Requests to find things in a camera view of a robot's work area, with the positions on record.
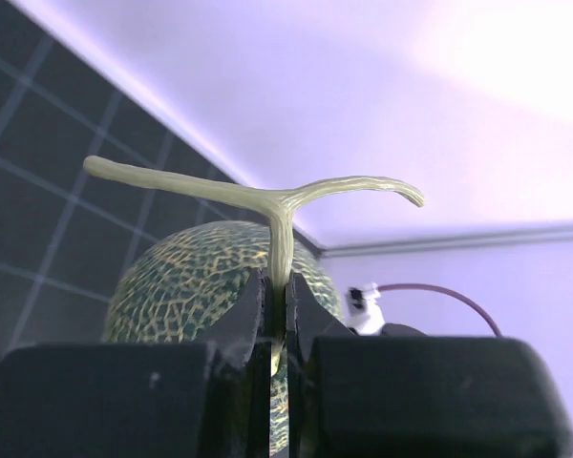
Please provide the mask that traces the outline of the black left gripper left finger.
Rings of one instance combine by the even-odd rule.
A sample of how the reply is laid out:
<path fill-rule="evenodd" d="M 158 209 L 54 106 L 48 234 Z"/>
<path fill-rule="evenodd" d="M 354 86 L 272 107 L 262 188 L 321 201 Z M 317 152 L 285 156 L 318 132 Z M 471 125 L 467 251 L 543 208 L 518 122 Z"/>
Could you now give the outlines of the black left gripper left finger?
<path fill-rule="evenodd" d="M 269 280 L 186 343 L 35 344 L 0 358 L 0 457 L 266 457 Z"/>

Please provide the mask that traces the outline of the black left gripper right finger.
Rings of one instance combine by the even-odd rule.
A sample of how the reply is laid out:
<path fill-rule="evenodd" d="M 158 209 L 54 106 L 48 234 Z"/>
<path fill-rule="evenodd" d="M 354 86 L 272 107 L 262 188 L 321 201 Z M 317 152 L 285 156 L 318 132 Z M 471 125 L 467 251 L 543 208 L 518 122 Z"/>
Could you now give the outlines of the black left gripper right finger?
<path fill-rule="evenodd" d="M 573 456 L 573 425 L 529 344 L 358 336 L 303 276 L 286 291 L 291 456 Z"/>

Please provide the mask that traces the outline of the netted green melon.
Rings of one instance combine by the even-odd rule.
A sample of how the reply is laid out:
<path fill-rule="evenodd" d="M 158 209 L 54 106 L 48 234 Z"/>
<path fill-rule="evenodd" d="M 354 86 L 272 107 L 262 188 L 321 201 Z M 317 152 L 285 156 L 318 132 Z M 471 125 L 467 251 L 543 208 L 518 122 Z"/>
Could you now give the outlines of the netted green melon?
<path fill-rule="evenodd" d="M 180 344 L 222 318 L 244 292 L 250 273 L 265 268 L 279 299 L 290 274 L 306 280 L 313 298 L 338 321 L 343 306 L 329 274 L 294 237 L 302 206 L 352 191 L 395 192 L 421 207 L 424 195 L 402 180 L 352 176 L 323 179 L 283 190 L 264 190 L 191 177 L 89 156 L 85 171 L 127 185 L 171 192 L 243 208 L 266 223 L 217 220 L 169 235 L 147 249 L 122 275 L 104 325 L 109 343 Z"/>

